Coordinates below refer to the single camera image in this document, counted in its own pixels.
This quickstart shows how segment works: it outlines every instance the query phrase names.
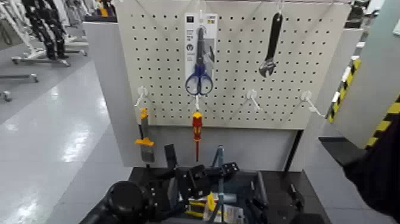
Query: white pegboard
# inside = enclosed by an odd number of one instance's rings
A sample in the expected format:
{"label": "white pegboard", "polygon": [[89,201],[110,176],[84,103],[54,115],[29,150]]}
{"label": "white pegboard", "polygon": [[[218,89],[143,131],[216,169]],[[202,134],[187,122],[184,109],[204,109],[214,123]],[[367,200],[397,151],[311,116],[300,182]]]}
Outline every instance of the white pegboard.
{"label": "white pegboard", "polygon": [[[150,125],[191,126],[194,97],[185,90],[184,14],[197,1],[116,1],[121,40],[133,100],[145,86]],[[263,78],[274,2],[202,1],[217,13],[218,41],[214,89],[200,100],[204,126],[304,129],[311,112],[303,91],[317,96],[349,6],[343,3],[285,3],[275,54],[276,71]],[[263,111],[255,112],[248,90],[258,92]]]}

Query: blue scissors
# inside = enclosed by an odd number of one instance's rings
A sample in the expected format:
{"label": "blue scissors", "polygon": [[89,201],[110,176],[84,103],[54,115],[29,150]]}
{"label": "blue scissors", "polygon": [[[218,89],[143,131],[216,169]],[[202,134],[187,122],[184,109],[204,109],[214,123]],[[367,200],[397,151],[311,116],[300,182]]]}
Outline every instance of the blue scissors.
{"label": "blue scissors", "polygon": [[196,64],[195,72],[189,76],[186,80],[185,88],[186,91],[192,95],[206,95],[209,94],[213,87],[213,81],[205,70],[203,52],[204,52],[204,31],[200,27],[198,29],[198,40],[197,40],[197,53],[196,53]]}

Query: scissors blade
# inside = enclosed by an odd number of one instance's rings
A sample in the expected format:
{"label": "scissors blade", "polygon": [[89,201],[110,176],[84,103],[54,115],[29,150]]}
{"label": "scissors blade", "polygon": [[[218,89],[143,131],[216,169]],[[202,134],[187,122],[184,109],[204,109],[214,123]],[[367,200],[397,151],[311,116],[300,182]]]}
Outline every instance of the scissors blade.
{"label": "scissors blade", "polygon": [[197,35],[197,55],[196,55],[197,64],[204,64],[203,52],[204,52],[204,30],[202,27],[200,27]]}

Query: caster wheel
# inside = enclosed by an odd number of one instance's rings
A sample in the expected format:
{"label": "caster wheel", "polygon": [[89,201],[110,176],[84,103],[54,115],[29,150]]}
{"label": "caster wheel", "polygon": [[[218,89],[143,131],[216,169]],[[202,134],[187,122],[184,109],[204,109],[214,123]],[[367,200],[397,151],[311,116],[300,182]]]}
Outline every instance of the caster wheel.
{"label": "caster wheel", "polygon": [[63,65],[65,65],[65,66],[67,66],[67,67],[70,67],[70,66],[71,66],[71,64],[68,63],[68,61],[66,61],[66,60],[61,60],[61,63],[62,63]]}
{"label": "caster wheel", "polygon": [[38,76],[36,74],[31,74],[30,77],[32,77],[33,81],[35,81],[35,83],[39,82]]}
{"label": "caster wheel", "polygon": [[87,57],[88,53],[85,50],[80,50],[80,52],[82,53],[83,56]]}
{"label": "caster wheel", "polygon": [[10,92],[4,91],[3,92],[3,99],[4,99],[5,102],[10,102],[12,100]]}

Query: floor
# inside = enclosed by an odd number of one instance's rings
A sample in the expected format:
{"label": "floor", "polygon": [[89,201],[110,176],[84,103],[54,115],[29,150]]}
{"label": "floor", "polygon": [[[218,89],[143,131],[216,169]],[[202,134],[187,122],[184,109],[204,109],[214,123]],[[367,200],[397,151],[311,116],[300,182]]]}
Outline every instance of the floor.
{"label": "floor", "polygon": [[[78,223],[131,168],[122,165],[90,58],[15,66],[5,56],[22,51],[1,51],[1,72],[35,72],[40,83],[0,80],[14,97],[0,100],[0,223]],[[394,223],[365,205],[318,141],[313,150],[305,171],[333,224]]]}

